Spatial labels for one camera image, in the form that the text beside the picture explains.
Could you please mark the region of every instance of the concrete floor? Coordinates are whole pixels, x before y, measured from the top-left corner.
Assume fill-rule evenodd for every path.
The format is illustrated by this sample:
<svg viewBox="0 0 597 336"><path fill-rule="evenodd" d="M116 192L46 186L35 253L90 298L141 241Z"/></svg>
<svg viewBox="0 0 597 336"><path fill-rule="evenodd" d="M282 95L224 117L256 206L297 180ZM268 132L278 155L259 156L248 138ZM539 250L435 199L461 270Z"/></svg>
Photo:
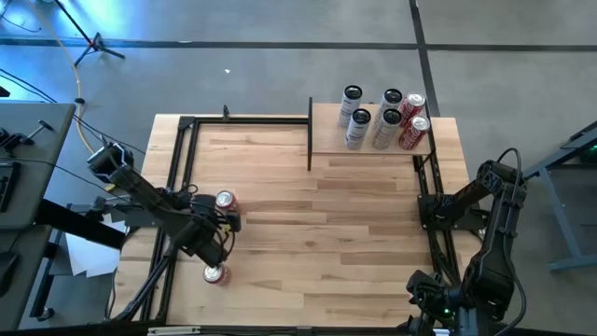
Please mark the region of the concrete floor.
<svg viewBox="0 0 597 336"><path fill-rule="evenodd" d="M114 39L415 42L408 0L64 3L86 32L100 31ZM80 37L55 5L36 2L36 6L61 37ZM428 43L597 44L593 19L597 4L589 0L421 0L420 8ZM30 29L40 26L24 0L14 0L6 15ZM0 37L7 36L47 38L49 32L44 28L30 34L0 21ZM81 50L69 48L73 57ZM214 113L223 104L232 113L304 113L308 96L316 102L338 101L341 89L351 83L364 88L364 101L373 102L388 87L424 89L416 50L123 48L118 52L127 59L95 53L79 66L83 97L88 101L85 120L138 147L145 147L157 113ZM529 166L593 122L596 56L593 52L430 52L440 114L457 118L471 176L483 161L512 146L521 151L523 166ZM0 46L0 67L58 101L72 102L76 97L74 76L59 48ZM7 87L14 89L17 99L35 98ZM92 178L85 164L88 156L73 127L59 164ZM137 157L136 165L142 163L143 158ZM46 196L57 203L84 203L92 201L97 191L57 172ZM594 334L597 268L548 271L547 263L566 256L566 249L536 181L521 211L519 234L513 259L529 298L521 326ZM109 287L109 276L59 278L49 299L57 316L43 323L24 318L21 327L99 321ZM515 294L508 321L518 309Z"/></svg>

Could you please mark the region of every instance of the white paper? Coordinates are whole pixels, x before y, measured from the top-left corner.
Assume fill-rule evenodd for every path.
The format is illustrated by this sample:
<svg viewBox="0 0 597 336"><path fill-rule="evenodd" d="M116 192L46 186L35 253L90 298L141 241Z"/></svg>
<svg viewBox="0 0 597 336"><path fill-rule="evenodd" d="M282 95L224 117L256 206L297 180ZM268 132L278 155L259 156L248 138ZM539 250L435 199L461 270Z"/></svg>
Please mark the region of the white paper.
<svg viewBox="0 0 597 336"><path fill-rule="evenodd" d="M112 229L121 232L126 230L124 221L112 223L110 214L104 215L102 222ZM66 243L73 275L87 272L87 277L92 277L112 273L118 266L120 251L115 248L96 244L69 233L66 233Z"/></svg>

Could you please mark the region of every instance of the black can lid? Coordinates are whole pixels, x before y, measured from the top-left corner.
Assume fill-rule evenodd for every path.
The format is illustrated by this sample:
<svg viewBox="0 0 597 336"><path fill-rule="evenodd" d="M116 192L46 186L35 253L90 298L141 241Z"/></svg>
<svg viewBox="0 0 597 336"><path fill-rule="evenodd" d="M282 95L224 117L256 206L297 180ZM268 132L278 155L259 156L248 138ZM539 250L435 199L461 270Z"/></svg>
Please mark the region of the black can lid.
<svg viewBox="0 0 597 336"><path fill-rule="evenodd" d="M383 119L390 125L396 125L402 120L402 115L397 109L388 108L383 112Z"/></svg>
<svg viewBox="0 0 597 336"><path fill-rule="evenodd" d="M371 114L365 108L357 108L353 112L353 120L358 124L366 124L371 120Z"/></svg>
<svg viewBox="0 0 597 336"><path fill-rule="evenodd" d="M388 89L383 93L383 98L390 104L398 104L402 100L402 92L398 89Z"/></svg>
<svg viewBox="0 0 597 336"><path fill-rule="evenodd" d="M344 89L344 94L350 99L359 99L363 95L363 91L356 85L349 85Z"/></svg>

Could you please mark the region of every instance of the can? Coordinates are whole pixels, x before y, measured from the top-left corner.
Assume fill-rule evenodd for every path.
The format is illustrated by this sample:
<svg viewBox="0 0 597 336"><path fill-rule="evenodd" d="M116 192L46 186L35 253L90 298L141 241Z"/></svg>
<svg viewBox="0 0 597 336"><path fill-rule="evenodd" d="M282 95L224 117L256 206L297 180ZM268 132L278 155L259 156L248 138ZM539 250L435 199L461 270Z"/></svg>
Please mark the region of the can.
<svg viewBox="0 0 597 336"><path fill-rule="evenodd" d="M373 129L377 132L377 127L380 125L383 112L390 108L398 109L400 102L402 101L402 92L398 89L388 89L382 95L382 101L380 102L380 108L377 110L375 115L375 122L373 123Z"/></svg>
<svg viewBox="0 0 597 336"><path fill-rule="evenodd" d="M230 269L224 264L216 267L205 266L203 280L208 284L224 286L230 280Z"/></svg>
<svg viewBox="0 0 597 336"><path fill-rule="evenodd" d="M373 134L373 147L376 149L386 149L396 137L398 125L402 116L397 109L389 108L383 112L383 118L380 125Z"/></svg>
<svg viewBox="0 0 597 336"><path fill-rule="evenodd" d="M357 108L353 112L344 140L344 144L348 149L359 149L363 146L363 140L365 140L365 134L369 128L370 121L371 114L366 109Z"/></svg>
<svg viewBox="0 0 597 336"><path fill-rule="evenodd" d="M402 114L402 121L400 127L404 128L409 122L410 118L416 116L423 110L425 105L425 97L419 93L409 93L407 98L402 101L398 111Z"/></svg>
<svg viewBox="0 0 597 336"><path fill-rule="evenodd" d="M236 196L232 191L222 190L215 196L215 206L226 212L236 210Z"/></svg>
<svg viewBox="0 0 597 336"><path fill-rule="evenodd" d="M348 126L353 112L361 105L361 96L363 96L363 91L356 85L349 85L344 89L344 93L342 94L342 104L340 105L338 126Z"/></svg>
<svg viewBox="0 0 597 336"><path fill-rule="evenodd" d="M398 144L404 149L413 149L419 145L423 136L429 132L429 119L423 116L414 116L398 137Z"/></svg>

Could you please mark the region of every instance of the wooden table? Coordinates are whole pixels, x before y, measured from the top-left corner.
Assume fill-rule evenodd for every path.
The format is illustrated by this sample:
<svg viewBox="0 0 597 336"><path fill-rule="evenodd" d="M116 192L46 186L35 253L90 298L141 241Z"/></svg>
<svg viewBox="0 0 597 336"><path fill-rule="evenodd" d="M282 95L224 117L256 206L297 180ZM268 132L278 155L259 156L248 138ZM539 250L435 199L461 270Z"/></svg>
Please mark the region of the wooden table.
<svg viewBox="0 0 597 336"><path fill-rule="evenodd" d="M179 117L155 118L142 172L155 186L166 184ZM468 182L456 120L432 123L444 189L455 192ZM303 125L201 126L191 182L233 191L243 230L226 287L206 284L201 260L179 253L169 324L391 327L419 313L405 285L432 269L411 155L314 154L307 172L306 137ZM113 315L146 279L155 234L124 246ZM462 268L479 242L453 235Z"/></svg>

